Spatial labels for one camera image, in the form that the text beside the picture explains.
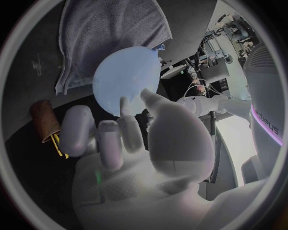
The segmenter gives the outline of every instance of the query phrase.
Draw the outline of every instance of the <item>balloon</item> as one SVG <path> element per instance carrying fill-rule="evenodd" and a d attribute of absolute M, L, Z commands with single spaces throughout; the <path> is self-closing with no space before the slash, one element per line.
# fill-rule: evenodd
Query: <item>balloon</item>
<path fill-rule="evenodd" d="M 156 92 L 160 79 L 156 50 L 135 46 L 119 50 L 102 61 L 93 78 L 93 93 L 98 104 L 120 116 L 120 98 L 128 97 L 131 115 L 140 114 L 145 105 L 140 93 L 147 88 Z"/>

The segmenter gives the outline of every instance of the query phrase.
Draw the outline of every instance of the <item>brown cardboard tube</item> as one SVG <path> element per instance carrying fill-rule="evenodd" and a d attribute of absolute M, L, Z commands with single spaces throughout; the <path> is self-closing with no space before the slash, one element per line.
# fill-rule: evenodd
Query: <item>brown cardboard tube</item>
<path fill-rule="evenodd" d="M 34 126 L 42 143 L 51 140 L 51 135 L 60 133 L 61 127 L 50 101 L 38 101 L 31 106 L 30 110 Z"/>

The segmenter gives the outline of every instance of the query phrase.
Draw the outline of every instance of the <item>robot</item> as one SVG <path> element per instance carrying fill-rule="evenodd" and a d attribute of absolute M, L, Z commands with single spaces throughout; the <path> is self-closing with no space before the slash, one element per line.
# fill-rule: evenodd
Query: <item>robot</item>
<path fill-rule="evenodd" d="M 100 122 L 98 129 L 88 107 L 67 111 L 60 149 L 81 156 L 72 201 L 84 229 L 217 230 L 253 203 L 267 179 L 226 191 L 214 201 L 198 195 L 198 184 L 211 174 L 215 160 L 212 139 L 198 116 L 227 111 L 249 120 L 267 175 L 283 145 L 281 82 L 263 44 L 252 51 L 244 70 L 252 103 L 224 95 L 176 103 L 144 89 L 141 99 L 153 117 L 149 152 L 127 98 L 120 100 L 121 117 Z M 276 89 L 277 95 L 268 93 Z"/>

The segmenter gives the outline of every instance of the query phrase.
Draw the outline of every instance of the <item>gray towel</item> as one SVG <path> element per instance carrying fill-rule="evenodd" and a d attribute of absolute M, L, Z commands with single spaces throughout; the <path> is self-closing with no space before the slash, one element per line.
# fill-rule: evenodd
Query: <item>gray towel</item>
<path fill-rule="evenodd" d="M 170 38 L 156 0 L 67 0 L 59 29 L 63 66 L 56 93 L 91 84 L 99 64 L 118 50 L 154 48 Z"/>

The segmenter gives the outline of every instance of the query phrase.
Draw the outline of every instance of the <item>pink light strip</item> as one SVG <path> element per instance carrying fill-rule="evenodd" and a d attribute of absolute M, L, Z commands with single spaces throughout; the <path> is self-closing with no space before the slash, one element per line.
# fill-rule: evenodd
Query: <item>pink light strip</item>
<path fill-rule="evenodd" d="M 274 141 L 276 141 L 279 145 L 283 146 L 283 141 L 280 140 L 279 137 L 275 136 L 274 133 L 272 133 L 262 122 L 262 120 L 260 120 L 260 118 L 257 116 L 256 112 L 254 111 L 253 105 L 251 104 L 251 113 L 253 115 L 253 117 L 255 118 L 255 120 L 258 122 L 258 124 L 266 131 L 266 133 L 269 134 L 270 137 L 272 137 L 274 139 Z"/>

